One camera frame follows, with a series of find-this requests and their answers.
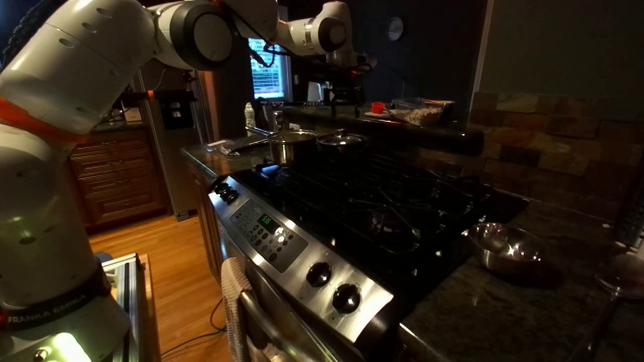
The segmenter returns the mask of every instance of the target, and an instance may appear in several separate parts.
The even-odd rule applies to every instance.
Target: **gas stove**
[[[357,342],[384,310],[401,318],[469,257],[459,236],[490,196],[470,178],[358,150],[257,165],[219,178],[210,199],[251,263]]]

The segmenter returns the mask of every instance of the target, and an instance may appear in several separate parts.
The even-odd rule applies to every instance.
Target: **dark wall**
[[[346,0],[354,22],[354,48],[377,61],[365,79],[366,101],[433,96],[469,105],[484,0]],[[312,17],[322,1],[281,0],[290,17]],[[393,17],[405,21],[399,42],[386,39]]]

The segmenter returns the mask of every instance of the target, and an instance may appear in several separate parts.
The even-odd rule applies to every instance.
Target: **oven handle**
[[[272,321],[272,318],[266,314],[266,310],[260,305],[257,296],[251,290],[243,290],[239,294],[239,301],[243,305],[243,312],[249,314],[249,318],[256,321],[256,325],[270,338],[274,345],[284,349],[293,359],[313,359],[307,351],[297,348],[295,344],[288,342]]]

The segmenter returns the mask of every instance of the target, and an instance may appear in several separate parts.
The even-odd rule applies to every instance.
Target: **oven door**
[[[239,276],[221,267],[221,290],[227,298],[230,345],[235,359],[363,359],[358,349],[313,325],[285,296],[230,242],[219,224],[221,256],[239,265]],[[235,300],[230,283],[245,283]]]

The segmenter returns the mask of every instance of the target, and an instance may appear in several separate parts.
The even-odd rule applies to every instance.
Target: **metal bowl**
[[[544,248],[525,229],[505,224],[477,224],[462,236],[472,244],[482,267],[498,276],[521,276],[544,263]]]

